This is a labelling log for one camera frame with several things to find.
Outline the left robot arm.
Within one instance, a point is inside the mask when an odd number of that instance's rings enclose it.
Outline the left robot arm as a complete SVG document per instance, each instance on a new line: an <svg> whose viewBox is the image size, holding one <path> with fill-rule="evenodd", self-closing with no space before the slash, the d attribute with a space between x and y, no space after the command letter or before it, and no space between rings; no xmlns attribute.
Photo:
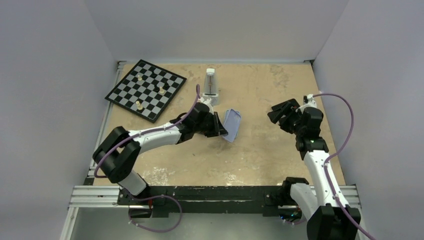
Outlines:
<svg viewBox="0 0 424 240"><path fill-rule="evenodd" d="M149 199L148 183L134 170L138 156L168 145L178 145L202 134L207 138L225 136L228 131L218 113L205 103L197 102L188 112L169 122L144 130L126 130L115 127L92 155L96 169L103 177L118 184L138 205Z"/></svg>

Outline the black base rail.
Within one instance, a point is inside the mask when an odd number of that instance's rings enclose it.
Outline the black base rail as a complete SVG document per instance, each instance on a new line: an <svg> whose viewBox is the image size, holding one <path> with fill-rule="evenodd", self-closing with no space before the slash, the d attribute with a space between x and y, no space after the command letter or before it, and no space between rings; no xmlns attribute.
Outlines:
<svg viewBox="0 0 424 240"><path fill-rule="evenodd" d="M118 193L117 204L145 210L147 216L166 218L170 213L260 214L295 221L300 207L278 185L257 186L150 186L146 195Z"/></svg>

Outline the black chess piece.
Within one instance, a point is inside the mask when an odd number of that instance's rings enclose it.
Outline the black chess piece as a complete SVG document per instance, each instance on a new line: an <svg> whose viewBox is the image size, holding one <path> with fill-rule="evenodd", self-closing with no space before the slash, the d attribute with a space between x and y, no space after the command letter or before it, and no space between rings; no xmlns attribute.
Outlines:
<svg viewBox="0 0 424 240"><path fill-rule="evenodd" d="M156 86L154 87L154 91L155 91L155 92L159 92L161 89L162 89L162 87L161 87L161 86L159 86L159 85L156 85Z"/></svg>

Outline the cream chess pawn front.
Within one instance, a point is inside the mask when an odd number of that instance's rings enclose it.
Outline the cream chess pawn front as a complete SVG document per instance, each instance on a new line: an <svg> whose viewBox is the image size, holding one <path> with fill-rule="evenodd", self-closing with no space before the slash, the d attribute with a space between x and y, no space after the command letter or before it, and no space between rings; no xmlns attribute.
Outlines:
<svg viewBox="0 0 424 240"><path fill-rule="evenodd" d="M143 106L143 102L142 101L136 101L135 102L135 105L136 105L136 109L138 111L142 111L144 109L144 106Z"/></svg>

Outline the black white chessboard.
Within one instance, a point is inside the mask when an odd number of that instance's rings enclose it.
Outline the black white chessboard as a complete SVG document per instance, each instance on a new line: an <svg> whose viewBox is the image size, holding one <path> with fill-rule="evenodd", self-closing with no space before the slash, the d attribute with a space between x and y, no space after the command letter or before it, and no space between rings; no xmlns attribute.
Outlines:
<svg viewBox="0 0 424 240"><path fill-rule="evenodd" d="M141 81L138 81L138 75L142 77ZM186 81L186 77L141 59L122 77L105 99L155 123ZM156 85L163 87L165 93L154 91ZM142 102L142 111L137 110L136 101Z"/></svg>

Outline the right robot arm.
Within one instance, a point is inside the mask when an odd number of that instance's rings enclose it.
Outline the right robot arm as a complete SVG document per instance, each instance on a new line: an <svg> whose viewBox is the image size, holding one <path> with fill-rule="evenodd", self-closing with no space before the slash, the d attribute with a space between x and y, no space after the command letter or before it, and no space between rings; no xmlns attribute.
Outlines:
<svg viewBox="0 0 424 240"><path fill-rule="evenodd" d="M311 101L299 105L295 99L272 106L270 121L295 135L295 147L312 178L313 187L301 179L286 178L280 196L296 203L306 221L310 240L354 240L361 221L358 208L351 207L332 170L326 141L320 136L324 114Z"/></svg>

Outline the white metronome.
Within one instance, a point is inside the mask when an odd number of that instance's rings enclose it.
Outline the white metronome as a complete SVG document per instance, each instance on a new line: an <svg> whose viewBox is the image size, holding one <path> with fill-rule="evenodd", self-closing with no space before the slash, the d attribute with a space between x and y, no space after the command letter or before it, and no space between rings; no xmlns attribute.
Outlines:
<svg viewBox="0 0 424 240"><path fill-rule="evenodd" d="M208 101L212 106L220 104L220 90L218 79L214 68L207 68L201 97Z"/></svg>

